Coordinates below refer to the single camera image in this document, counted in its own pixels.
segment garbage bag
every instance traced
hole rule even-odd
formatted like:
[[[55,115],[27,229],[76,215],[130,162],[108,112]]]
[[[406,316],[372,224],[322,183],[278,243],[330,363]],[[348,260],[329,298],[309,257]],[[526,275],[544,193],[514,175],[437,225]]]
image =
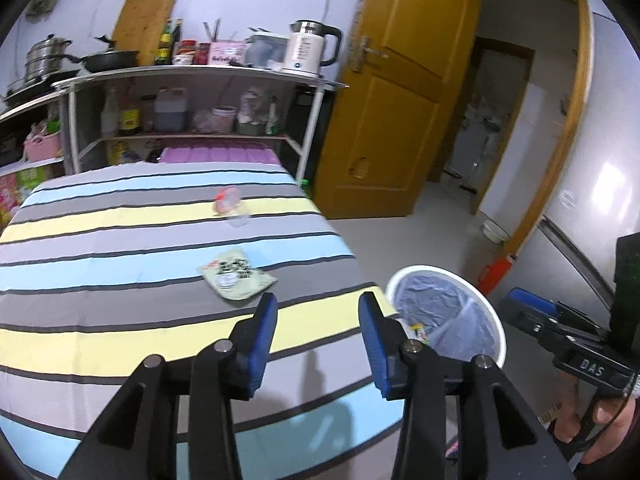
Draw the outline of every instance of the garbage bag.
[[[439,355],[470,361],[477,354],[498,358],[498,333],[482,304],[462,286],[419,271],[396,289],[396,309]]]

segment cutting board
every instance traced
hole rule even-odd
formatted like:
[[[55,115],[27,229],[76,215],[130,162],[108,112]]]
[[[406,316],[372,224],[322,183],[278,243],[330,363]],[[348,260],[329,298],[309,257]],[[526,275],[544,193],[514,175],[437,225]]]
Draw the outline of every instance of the cutting board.
[[[118,50],[138,50],[138,65],[153,65],[160,34],[175,0],[125,0],[113,29]]]

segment yellow stripe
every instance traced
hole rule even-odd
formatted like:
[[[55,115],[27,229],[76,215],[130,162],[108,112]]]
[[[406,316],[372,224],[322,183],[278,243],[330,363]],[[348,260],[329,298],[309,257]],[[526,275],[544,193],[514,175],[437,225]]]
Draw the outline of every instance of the yellow stripe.
[[[303,197],[251,198],[243,200],[242,204],[251,215],[318,211],[309,199]],[[148,207],[115,207],[104,211],[9,225],[2,233],[0,244],[43,236],[81,233],[115,226],[171,224],[213,217],[212,202]]]
[[[396,312],[376,286],[288,306],[278,312],[271,352],[357,327],[358,298],[365,290],[375,293],[386,316]],[[210,343],[228,337],[235,323],[247,317],[130,332],[42,334],[2,329],[0,361],[31,372],[123,377],[149,354],[163,355],[167,361],[196,355]]]

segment blue gripper pad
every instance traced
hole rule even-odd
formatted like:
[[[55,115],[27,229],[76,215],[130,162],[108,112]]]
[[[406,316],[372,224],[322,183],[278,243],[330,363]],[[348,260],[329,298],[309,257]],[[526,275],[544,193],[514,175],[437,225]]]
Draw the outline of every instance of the blue gripper pad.
[[[243,397],[253,397],[262,384],[277,322],[278,301],[271,292],[265,292],[253,317],[239,321],[231,331],[229,339],[238,350],[234,367],[238,373],[232,382],[244,391]]]
[[[556,309],[555,304],[550,301],[544,300],[535,294],[532,294],[528,290],[524,290],[523,288],[512,288],[511,291],[507,294],[507,298],[510,300],[519,301],[520,303],[524,303],[531,308],[536,309],[537,311],[545,314],[549,317],[558,317],[558,310]]]
[[[406,339],[402,326],[382,315],[373,292],[360,295],[358,320],[373,383],[386,400],[404,399],[409,369],[400,357],[400,347]]]

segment refrigerator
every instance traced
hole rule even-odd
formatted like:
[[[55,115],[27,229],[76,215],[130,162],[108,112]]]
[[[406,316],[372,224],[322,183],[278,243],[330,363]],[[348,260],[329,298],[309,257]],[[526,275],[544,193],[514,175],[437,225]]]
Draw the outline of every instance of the refrigerator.
[[[640,231],[640,60],[616,22],[594,14],[593,25],[593,78],[572,155],[543,219],[488,299],[497,306],[520,286],[608,328],[616,240]],[[557,400],[552,356],[504,328],[504,370],[542,413]]]

